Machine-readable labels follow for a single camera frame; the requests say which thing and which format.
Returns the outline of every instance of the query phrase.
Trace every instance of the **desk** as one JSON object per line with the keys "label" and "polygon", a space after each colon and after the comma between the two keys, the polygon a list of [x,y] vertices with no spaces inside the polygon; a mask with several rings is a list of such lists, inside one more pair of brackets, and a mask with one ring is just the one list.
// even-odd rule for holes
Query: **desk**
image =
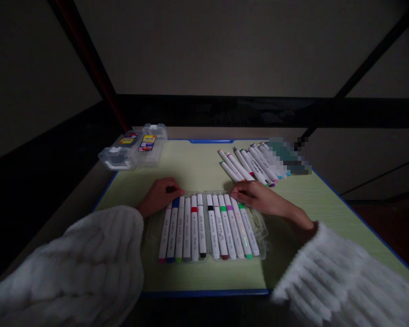
{"label": "desk", "polygon": [[[218,162],[218,149],[246,148],[264,140],[236,140],[232,144],[193,144],[169,140],[158,168],[118,172],[108,185],[95,210],[115,205],[136,207],[156,178],[172,176],[186,191],[230,190],[233,182]],[[339,235],[363,246],[379,261],[409,281],[409,268],[373,233],[351,208],[315,172],[291,176],[276,184],[274,191],[302,207],[312,220],[320,220]],[[236,260],[205,263],[158,264],[154,247],[145,240],[141,258],[144,267],[144,295],[205,296],[268,294],[289,266],[299,245],[291,230],[276,217],[264,215],[268,228],[265,241],[272,247],[265,260]]]}

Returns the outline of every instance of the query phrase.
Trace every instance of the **hand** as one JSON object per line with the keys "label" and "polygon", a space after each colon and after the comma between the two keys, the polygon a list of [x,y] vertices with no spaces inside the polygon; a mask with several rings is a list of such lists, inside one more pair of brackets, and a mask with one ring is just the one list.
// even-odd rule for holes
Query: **hand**
{"label": "hand", "polygon": [[302,208],[285,200],[258,181],[236,183],[230,196],[262,213],[285,218],[304,230],[314,228],[314,223]]}
{"label": "hand", "polygon": [[136,209],[146,219],[184,194],[185,190],[180,188],[174,177],[157,179]]}

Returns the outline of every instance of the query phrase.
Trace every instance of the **white fluffy sleeve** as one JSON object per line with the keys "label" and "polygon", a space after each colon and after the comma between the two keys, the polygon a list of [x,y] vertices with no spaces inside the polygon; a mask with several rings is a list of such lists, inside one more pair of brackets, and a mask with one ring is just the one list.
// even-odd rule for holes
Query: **white fluffy sleeve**
{"label": "white fluffy sleeve", "polygon": [[0,326],[118,326],[140,295],[144,222],[126,206],[92,213],[0,283]]}
{"label": "white fluffy sleeve", "polygon": [[272,300],[303,326],[409,326],[409,283],[322,223]]}

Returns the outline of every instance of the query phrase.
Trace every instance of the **gray wall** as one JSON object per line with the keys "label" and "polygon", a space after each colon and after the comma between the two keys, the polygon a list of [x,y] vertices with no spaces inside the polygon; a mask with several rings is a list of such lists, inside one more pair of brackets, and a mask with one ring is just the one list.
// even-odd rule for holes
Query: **gray wall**
{"label": "gray wall", "polygon": [[0,1],[0,156],[100,100],[47,1]]}
{"label": "gray wall", "polygon": [[[409,129],[319,128],[301,149],[309,164],[339,193],[409,161]],[[402,179],[372,182],[344,196],[347,200],[387,199],[409,191],[409,169]],[[383,185],[376,192],[376,186]]]}
{"label": "gray wall", "polygon": [[409,98],[409,28],[348,96],[354,98]]}
{"label": "gray wall", "polygon": [[333,97],[406,11],[395,0],[75,2],[120,94]]}

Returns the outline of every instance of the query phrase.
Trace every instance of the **white marker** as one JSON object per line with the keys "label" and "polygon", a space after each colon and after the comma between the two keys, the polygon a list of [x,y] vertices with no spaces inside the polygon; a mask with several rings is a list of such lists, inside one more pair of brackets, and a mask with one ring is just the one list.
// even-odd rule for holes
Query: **white marker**
{"label": "white marker", "polygon": [[262,168],[262,170],[269,176],[269,178],[273,182],[278,182],[279,178],[277,177],[277,175],[273,171],[271,171],[268,167],[265,166],[264,162],[260,159],[257,152],[250,151],[250,153],[253,155],[253,158],[256,159],[256,162],[259,163],[259,166]]}
{"label": "white marker", "polygon": [[219,247],[218,247],[218,233],[215,224],[214,206],[212,204],[212,195],[206,195],[206,202],[208,205],[209,216],[209,229],[210,229],[210,242],[212,244],[212,256],[215,260],[219,259]]}
{"label": "white marker", "polygon": [[171,209],[172,209],[172,202],[170,202],[167,205],[167,210],[165,211],[164,227],[162,228],[162,236],[160,238],[159,260],[158,260],[159,263],[165,262],[165,257],[167,254],[168,231],[170,229]]}
{"label": "white marker", "polygon": [[235,245],[236,254],[239,259],[244,259],[244,250],[242,249],[241,237],[239,237],[238,226],[236,225],[235,214],[233,212],[230,196],[224,195],[224,202],[226,203],[227,214],[229,216],[230,229],[232,230],[233,243]]}
{"label": "white marker", "polygon": [[212,200],[214,202],[215,220],[217,222],[219,250],[221,252],[222,259],[228,260],[229,256],[227,253],[226,238],[224,237],[223,220],[221,219],[221,212],[219,210],[218,196],[212,195]]}
{"label": "white marker", "polygon": [[205,213],[202,194],[197,194],[197,209],[199,210],[199,253],[200,258],[206,258]]}
{"label": "white marker", "polygon": [[250,161],[253,163],[255,169],[259,170],[259,173],[260,173],[260,175],[261,175],[261,177],[260,177],[260,178],[261,178],[260,182],[261,182],[262,184],[264,184],[263,181],[262,181],[262,179],[263,179],[263,180],[265,181],[265,183],[268,184],[268,186],[270,186],[270,187],[276,186],[276,184],[274,184],[272,181],[269,182],[269,181],[267,180],[267,178],[269,179],[268,175],[262,170],[261,166],[256,162],[256,160],[255,160],[255,159],[253,158],[253,156],[251,155],[250,151],[244,151],[244,152],[247,154],[247,156],[249,157]]}
{"label": "white marker", "polygon": [[269,162],[269,153],[268,153],[268,150],[267,150],[263,145],[258,146],[258,149],[262,152],[262,154],[264,155],[265,159],[267,159],[268,162]]}
{"label": "white marker", "polygon": [[167,263],[174,262],[176,248],[177,214],[179,213],[179,198],[174,199],[171,209],[170,232],[168,233]]}
{"label": "white marker", "polygon": [[247,211],[242,203],[238,204],[239,210],[241,211],[242,221],[244,222],[245,229],[247,231],[247,236],[249,238],[249,243],[251,246],[251,251],[257,257],[259,255],[259,247],[254,237],[253,229],[251,228],[250,219],[247,216]]}
{"label": "white marker", "polygon": [[247,235],[247,231],[245,230],[244,222],[242,221],[238,202],[236,202],[236,200],[232,197],[230,197],[230,201],[232,203],[233,212],[235,213],[235,220],[236,224],[238,225],[239,236],[241,236],[242,248],[244,249],[245,256],[247,259],[253,259],[249,237]]}
{"label": "white marker", "polygon": [[179,199],[179,215],[177,217],[177,236],[176,236],[176,262],[182,262],[183,254],[183,228],[185,225],[185,197]]}
{"label": "white marker", "polygon": [[258,147],[256,146],[256,144],[252,144],[251,145],[251,147],[249,148],[249,150],[250,151],[252,151],[252,149],[253,149],[253,152],[255,152],[257,155],[258,155],[258,157],[260,158],[260,160],[264,163],[264,165],[266,166],[266,167],[268,167],[268,160],[264,157],[264,155],[262,154],[262,152],[258,149]]}
{"label": "white marker", "polygon": [[244,157],[241,155],[241,152],[236,147],[234,147],[233,149],[235,150],[236,156],[238,157],[239,161],[241,162],[241,165],[244,167],[245,170],[247,170],[247,172],[250,174],[250,176],[253,176],[254,175],[253,170],[249,166],[247,161],[244,159]]}
{"label": "white marker", "polygon": [[236,169],[241,173],[242,177],[244,177],[245,180],[254,180],[253,177],[249,174],[247,170],[244,169],[243,166],[236,160],[236,158],[229,152],[226,153],[227,157],[229,160],[233,163],[233,165],[236,167]]}
{"label": "white marker", "polygon": [[229,168],[228,165],[226,165],[226,163],[224,161],[220,162],[221,166],[223,167],[223,169],[226,171],[226,173],[230,176],[230,178],[236,183],[236,182],[240,182],[243,179],[239,179],[238,176],[235,175],[235,173]]}
{"label": "white marker", "polygon": [[185,228],[183,228],[183,261],[191,260],[191,198],[185,199]]}
{"label": "white marker", "polygon": [[229,166],[229,168],[233,171],[233,173],[238,177],[238,180],[243,180],[244,177],[242,177],[241,173],[235,168],[233,163],[229,160],[229,158],[226,156],[226,154],[223,152],[223,150],[218,150],[219,155],[221,158],[223,158],[224,162]]}
{"label": "white marker", "polygon": [[268,146],[267,143],[261,142],[260,144],[261,144],[267,151],[269,151],[269,146]]}
{"label": "white marker", "polygon": [[250,166],[251,170],[254,171],[254,175],[256,176],[257,180],[260,181],[263,185],[268,186],[265,177],[262,175],[259,168],[253,163],[253,160],[249,153],[244,149],[241,149],[241,155],[245,159],[247,164]]}
{"label": "white marker", "polygon": [[191,197],[191,247],[192,247],[192,261],[199,260],[199,222],[197,217],[197,196]]}
{"label": "white marker", "polygon": [[224,197],[222,194],[218,196],[219,209],[221,211],[221,217],[223,219],[224,235],[226,236],[227,250],[229,251],[230,259],[236,259],[235,245],[233,244],[232,230],[230,229],[229,217],[227,216],[227,208],[224,203]]}

